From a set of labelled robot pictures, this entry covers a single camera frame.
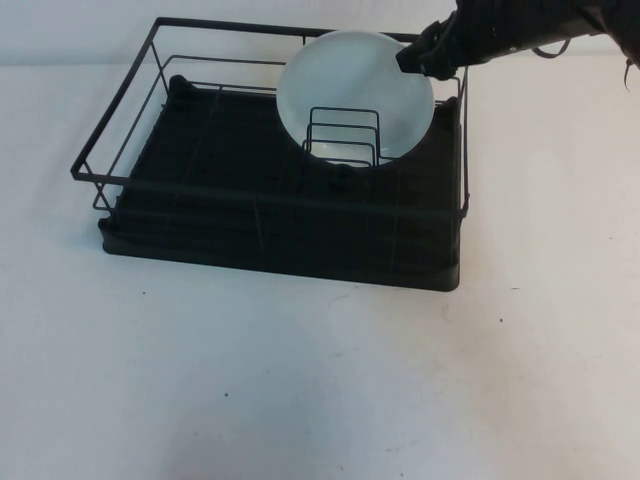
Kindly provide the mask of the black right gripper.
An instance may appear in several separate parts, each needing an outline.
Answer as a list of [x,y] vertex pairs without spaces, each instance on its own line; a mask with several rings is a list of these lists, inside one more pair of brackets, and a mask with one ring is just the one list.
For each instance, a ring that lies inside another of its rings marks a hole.
[[446,81],[454,77],[461,57],[457,20],[434,22],[422,34],[425,48],[418,42],[403,47],[395,59],[403,73],[424,74],[427,77]]

